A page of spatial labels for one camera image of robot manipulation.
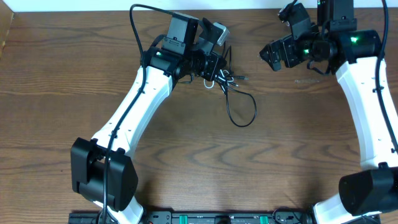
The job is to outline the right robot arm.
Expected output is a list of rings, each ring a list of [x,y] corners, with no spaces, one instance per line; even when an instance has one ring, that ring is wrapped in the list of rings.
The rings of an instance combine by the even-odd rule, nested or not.
[[[397,210],[397,112],[384,60],[387,37],[358,30],[352,1],[318,1],[312,22],[293,1],[278,14],[291,33],[259,53],[274,71],[302,62],[327,62],[349,104],[360,147],[361,171],[342,177],[338,193],[316,203],[301,223],[378,223]]]

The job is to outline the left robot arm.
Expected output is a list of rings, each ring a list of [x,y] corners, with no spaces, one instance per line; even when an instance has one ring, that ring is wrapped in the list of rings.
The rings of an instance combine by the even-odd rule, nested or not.
[[[226,66],[214,51],[229,30],[223,24],[172,13],[168,33],[141,50],[134,84],[109,121],[90,140],[71,147],[72,189],[102,208],[96,222],[139,223],[144,209],[137,202],[138,176],[132,158],[160,104],[178,81],[197,75],[212,82]]]

